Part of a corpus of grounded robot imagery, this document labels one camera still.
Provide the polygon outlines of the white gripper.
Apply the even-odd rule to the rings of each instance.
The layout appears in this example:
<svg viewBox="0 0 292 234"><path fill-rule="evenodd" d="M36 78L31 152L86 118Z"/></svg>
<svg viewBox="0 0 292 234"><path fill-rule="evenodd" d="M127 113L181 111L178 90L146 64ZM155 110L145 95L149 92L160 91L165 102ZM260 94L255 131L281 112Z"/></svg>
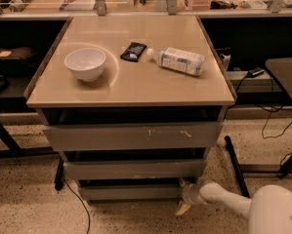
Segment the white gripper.
<svg viewBox="0 0 292 234"><path fill-rule="evenodd" d="M175 215L180 216L187 212L190 205L196 205L201 203L201 197L199 192L199 185L196 183L189 183L186 178L180 177L179 183L183 186L182 200L178 204Z"/></svg>

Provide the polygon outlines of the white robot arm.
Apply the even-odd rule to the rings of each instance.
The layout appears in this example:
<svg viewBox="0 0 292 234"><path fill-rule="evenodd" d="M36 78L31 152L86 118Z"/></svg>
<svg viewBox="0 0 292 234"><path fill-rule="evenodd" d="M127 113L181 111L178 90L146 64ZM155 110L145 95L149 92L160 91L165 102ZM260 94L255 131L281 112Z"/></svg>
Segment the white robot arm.
<svg viewBox="0 0 292 234"><path fill-rule="evenodd" d="M219 183L180 179L182 199L176 215L197 204L223 204L248 222L248 234L292 234L292 192L279 185L266 185L252 198L227 191Z"/></svg>

